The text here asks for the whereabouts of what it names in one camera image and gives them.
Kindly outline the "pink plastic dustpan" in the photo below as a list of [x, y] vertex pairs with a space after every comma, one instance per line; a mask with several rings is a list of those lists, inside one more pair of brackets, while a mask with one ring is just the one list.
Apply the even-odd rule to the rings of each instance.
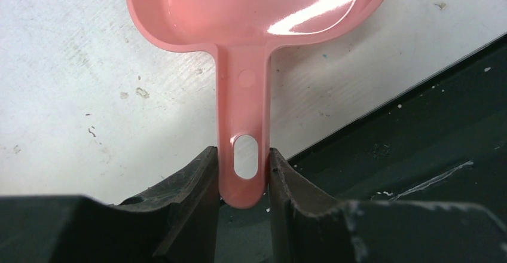
[[154, 46], [202, 51], [216, 64], [219, 193], [247, 209], [267, 186], [272, 54], [329, 41], [363, 23], [384, 0], [126, 0]]

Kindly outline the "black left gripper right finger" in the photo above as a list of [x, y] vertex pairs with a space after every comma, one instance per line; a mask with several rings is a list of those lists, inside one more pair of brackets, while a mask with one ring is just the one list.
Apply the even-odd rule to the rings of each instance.
[[479, 204], [337, 200], [270, 149], [274, 262], [505, 262], [506, 225]]

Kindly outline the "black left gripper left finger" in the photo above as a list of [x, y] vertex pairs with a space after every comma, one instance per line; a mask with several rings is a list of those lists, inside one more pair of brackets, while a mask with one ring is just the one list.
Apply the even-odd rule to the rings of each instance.
[[218, 152], [120, 204], [84, 195], [1, 198], [2, 262], [213, 262]]

